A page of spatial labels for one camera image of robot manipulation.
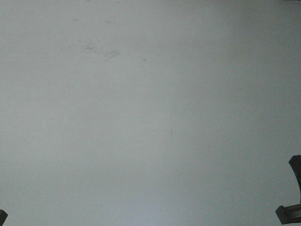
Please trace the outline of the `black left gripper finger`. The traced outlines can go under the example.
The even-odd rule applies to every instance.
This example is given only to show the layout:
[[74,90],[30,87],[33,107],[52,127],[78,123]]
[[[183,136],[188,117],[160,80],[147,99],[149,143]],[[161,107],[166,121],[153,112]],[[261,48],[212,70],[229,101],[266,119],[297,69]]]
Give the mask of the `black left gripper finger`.
[[8,217],[8,214],[5,212],[5,210],[0,210],[0,226],[3,226],[7,217]]

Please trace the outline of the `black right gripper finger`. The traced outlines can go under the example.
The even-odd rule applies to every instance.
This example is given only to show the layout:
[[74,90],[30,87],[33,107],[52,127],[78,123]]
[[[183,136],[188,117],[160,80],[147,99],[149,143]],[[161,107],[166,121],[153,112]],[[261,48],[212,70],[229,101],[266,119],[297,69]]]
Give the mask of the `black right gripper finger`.
[[295,174],[299,189],[301,190],[301,156],[294,155],[289,160],[289,164]]
[[301,222],[301,205],[279,206],[275,211],[281,224],[292,224]]

